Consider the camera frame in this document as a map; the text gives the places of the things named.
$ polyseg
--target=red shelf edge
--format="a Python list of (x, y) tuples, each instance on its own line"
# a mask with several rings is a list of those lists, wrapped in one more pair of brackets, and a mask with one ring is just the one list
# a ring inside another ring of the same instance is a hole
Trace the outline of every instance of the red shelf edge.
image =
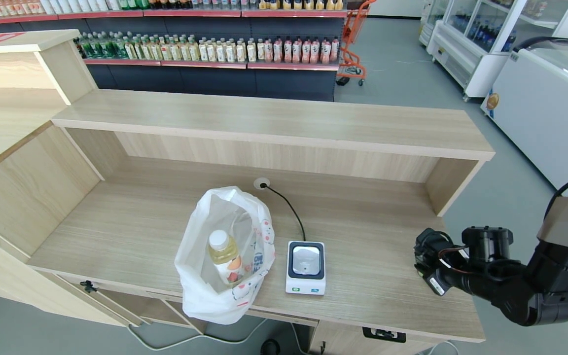
[(243, 10), (243, 17), (324, 17), (345, 18), (348, 10)]
[(162, 61), (162, 67), (247, 69), (246, 63)]
[(56, 14), (28, 14), (24, 16), (0, 17), (0, 23), (30, 22), (30, 21), (54, 21), (58, 20)]
[(142, 10), (124, 11), (99, 11), (91, 13), (62, 13), (58, 15), (59, 20), (71, 20), (73, 18), (105, 18), (105, 17), (142, 17)]
[(248, 63), (247, 69), (337, 71), (338, 64)]
[(144, 10), (144, 17), (241, 17), (240, 10)]
[(135, 61), (131, 59), (83, 59), (87, 65), (141, 65), (147, 67), (160, 67), (160, 61)]

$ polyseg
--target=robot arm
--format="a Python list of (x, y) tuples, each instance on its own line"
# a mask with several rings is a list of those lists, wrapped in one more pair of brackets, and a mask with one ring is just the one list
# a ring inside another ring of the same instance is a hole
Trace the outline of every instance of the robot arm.
[[(439, 296), (451, 287), (460, 288), (490, 301), (519, 325), (568, 321), (568, 246), (562, 245), (568, 244), (568, 236), (550, 238), (550, 233), (562, 233), (554, 218), (545, 228), (548, 212), (552, 205), (558, 205), (557, 197), (566, 188), (568, 185), (559, 189), (550, 202), (541, 240), (528, 265), (509, 259), (509, 245), (514, 238), (507, 229), (466, 228), (461, 234), (464, 245), (459, 247), (448, 234), (427, 228), (417, 237), (414, 247), (415, 267), (420, 276)], [(558, 213), (552, 213), (566, 217), (566, 206), (561, 204)], [(568, 225), (568, 220), (560, 225)]]

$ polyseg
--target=chest freezer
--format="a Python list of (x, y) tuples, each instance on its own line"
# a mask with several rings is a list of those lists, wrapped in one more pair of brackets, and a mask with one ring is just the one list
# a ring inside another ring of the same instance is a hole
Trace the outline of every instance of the chest freezer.
[(568, 182), (568, 38), (516, 47), (482, 110), (555, 188)]

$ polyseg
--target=checkout counter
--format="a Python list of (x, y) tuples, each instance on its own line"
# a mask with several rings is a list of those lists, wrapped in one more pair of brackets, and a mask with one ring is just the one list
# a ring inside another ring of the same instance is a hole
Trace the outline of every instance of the checkout counter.
[[(77, 36), (0, 40), (0, 296), (203, 333), (182, 312), (174, 257), (203, 193), (235, 185), (268, 205), (277, 236), (249, 315), (309, 326), (302, 346), (315, 354), (484, 340), (471, 296), (435, 296), (413, 267), (416, 236), (444, 229), (494, 155), (464, 111), (99, 90)], [(296, 207), (307, 239), (325, 243), (325, 296), (284, 291), (286, 245), (301, 235), (286, 204), (253, 188), (261, 176)]]

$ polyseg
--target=display fridge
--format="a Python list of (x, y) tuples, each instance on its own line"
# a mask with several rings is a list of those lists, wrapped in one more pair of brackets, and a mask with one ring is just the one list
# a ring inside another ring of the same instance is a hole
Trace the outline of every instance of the display fridge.
[(482, 110), (555, 188), (568, 182), (568, 38), (516, 47)]
[(515, 43), (568, 37), (568, 0), (451, 0), (426, 51), (463, 88), (485, 97)]
[(444, 18), (451, 0), (426, 0), (420, 18), (420, 43), (428, 45), (435, 23)]

